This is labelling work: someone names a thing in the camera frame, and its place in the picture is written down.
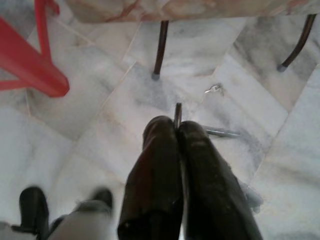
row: floor tile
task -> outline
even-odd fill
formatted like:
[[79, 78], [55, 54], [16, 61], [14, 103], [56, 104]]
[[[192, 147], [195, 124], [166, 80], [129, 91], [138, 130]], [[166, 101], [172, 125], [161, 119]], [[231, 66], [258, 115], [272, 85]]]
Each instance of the floor tile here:
[[60, 14], [57, 18], [63, 23], [70, 23], [74, 17], [73, 12], [70, 10], [67, 2], [65, 0], [55, 0], [55, 2], [59, 5]]
[[316, 66], [315, 57], [304, 49], [283, 73], [277, 66], [291, 53], [301, 28], [301, 16], [250, 18], [229, 51], [271, 95], [290, 112]]
[[306, 87], [251, 186], [264, 199], [256, 220], [266, 240], [319, 239], [319, 89]]
[[123, 83], [106, 102], [103, 112], [142, 139], [148, 122], [159, 115], [174, 117], [176, 103], [182, 103], [182, 119], [189, 120], [198, 102], [170, 81], [154, 81], [149, 71], [136, 63]]
[[247, 115], [226, 93], [208, 94], [196, 108], [193, 121], [213, 127], [239, 132], [242, 138], [216, 138], [212, 142], [230, 164], [235, 176], [248, 184], [267, 153], [272, 137]]
[[76, 152], [126, 183], [141, 153], [141, 141], [103, 111], [79, 139]]
[[230, 97], [268, 134], [277, 135], [288, 112], [229, 54], [215, 71], [213, 82], [221, 83]]
[[306, 85], [311, 88], [320, 88], [320, 64], [316, 66]]
[[0, 106], [0, 221], [20, 223], [19, 195], [30, 185], [47, 194], [73, 143], [17, 110]]
[[18, 78], [11, 74], [10, 72], [4, 70], [3, 68], [0, 68], [0, 81], [4, 80], [17, 80]]
[[11, 230], [9, 224], [0, 222], [0, 239], [1, 240], [36, 240], [36, 236], [30, 233], [20, 233]]
[[36, 26], [34, 6], [30, 0], [0, 0], [0, 16], [25, 39]]
[[63, 169], [59, 180], [48, 195], [49, 221], [52, 222], [61, 215], [70, 214], [77, 204], [88, 200], [99, 187], [107, 187], [113, 193], [114, 215], [110, 239], [116, 239], [124, 185], [118, 182], [112, 173], [76, 154]]
[[98, 114], [125, 72], [95, 46], [70, 47], [75, 44], [73, 34], [54, 24], [60, 37], [52, 41], [53, 61], [68, 78], [70, 91], [64, 97], [50, 98], [29, 89], [28, 103], [33, 116], [75, 140]]
[[[80, 35], [69, 31], [52, 16], [47, 18], [47, 27], [51, 56], [55, 64], [57, 64], [57, 60], [61, 58], [66, 49], [88, 46], [90, 44]], [[40, 51], [37, 29], [32, 32], [27, 41], [36, 50]]]
[[0, 106], [10, 106], [29, 115], [27, 92], [24, 88], [0, 91]]
[[118, 61], [124, 58], [139, 25], [139, 22], [88, 24], [81, 23], [76, 18], [73, 18], [69, 24], [72, 29], [93, 41]]
[[230, 17], [225, 18], [225, 21], [240, 33], [244, 29], [248, 19], [249, 17]]
[[211, 89], [213, 84], [216, 83], [212, 76], [177, 76], [161, 79], [160, 81], [171, 82], [199, 102], [202, 102], [207, 95], [205, 91]]
[[[159, 22], [143, 22], [128, 56], [153, 70]], [[179, 20], [169, 23], [162, 77], [211, 75], [238, 31], [223, 19]]]

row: red chair leg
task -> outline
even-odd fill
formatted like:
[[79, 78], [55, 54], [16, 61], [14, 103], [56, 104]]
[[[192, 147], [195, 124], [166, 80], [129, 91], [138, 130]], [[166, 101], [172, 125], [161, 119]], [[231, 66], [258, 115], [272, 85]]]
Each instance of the red chair leg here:
[[[48, 55], [43, 57], [38, 53], [2, 18], [0, 34], [0, 67], [16, 75], [26, 86], [30, 85], [50, 97], [62, 97], [69, 91], [67, 78], [51, 63]], [[2, 86], [0, 82], [0, 90], [8, 89], [9, 85], [5, 82]], [[12, 88], [17, 85], [12, 81]]]

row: metal bar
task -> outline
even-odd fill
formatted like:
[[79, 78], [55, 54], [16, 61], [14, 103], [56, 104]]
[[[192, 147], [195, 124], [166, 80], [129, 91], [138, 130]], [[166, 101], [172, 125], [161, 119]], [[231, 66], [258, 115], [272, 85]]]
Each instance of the metal bar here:
[[161, 21], [158, 51], [156, 54], [156, 61], [155, 61], [154, 70], [152, 73], [153, 80], [158, 80], [160, 78], [161, 66], [164, 60], [165, 49], [166, 49], [168, 25], [169, 25], [169, 21]]
[[242, 138], [243, 136], [237, 131], [226, 130], [223, 128], [214, 128], [211, 126], [202, 126], [209, 135], [215, 135], [222, 138]]
[[178, 130], [178, 128], [180, 127], [181, 117], [182, 117], [182, 104], [178, 102], [175, 105], [175, 114], [174, 114], [174, 120], [173, 120], [175, 130]]
[[288, 58], [277, 67], [277, 70], [279, 72], [284, 72], [287, 67], [296, 59], [296, 57], [299, 55], [299, 53], [302, 51], [304, 48], [307, 39], [310, 35], [312, 26], [314, 24], [314, 21], [316, 19], [317, 14], [309, 14], [306, 18], [300, 39], [298, 43], [296, 44], [295, 48], [293, 49], [292, 53], [288, 56]]

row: red plastic chair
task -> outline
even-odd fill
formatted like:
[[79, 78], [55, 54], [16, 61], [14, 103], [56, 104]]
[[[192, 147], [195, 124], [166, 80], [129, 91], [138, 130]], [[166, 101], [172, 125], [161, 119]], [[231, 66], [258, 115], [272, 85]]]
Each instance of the red plastic chair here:
[[35, 0], [34, 6], [41, 53], [0, 17], [0, 68], [19, 78], [0, 81], [0, 90], [33, 87], [50, 97], [62, 97], [69, 83], [52, 63], [46, 19], [46, 6], [57, 15], [59, 6], [54, 0]]

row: black shoe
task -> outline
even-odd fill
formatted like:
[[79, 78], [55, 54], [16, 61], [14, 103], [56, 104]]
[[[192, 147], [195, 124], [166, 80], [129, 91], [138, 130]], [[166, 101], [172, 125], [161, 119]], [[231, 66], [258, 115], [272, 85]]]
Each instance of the black shoe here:
[[99, 200], [104, 202], [111, 210], [113, 208], [113, 195], [112, 192], [106, 188], [101, 187], [96, 190], [90, 200]]
[[44, 240], [49, 229], [49, 210], [43, 191], [36, 186], [23, 190], [19, 198], [21, 225], [13, 225], [15, 232], [37, 235], [37, 240]]
[[63, 220], [65, 219], [65, 215], [57, 218], [56, 220], [54, 220], [54, 222], [51, 224], [50, 226], [50, 230], [48, 233], [48, 238], [51, 236], [51, 234], [59, 227], [59, 225], [63, 222]]

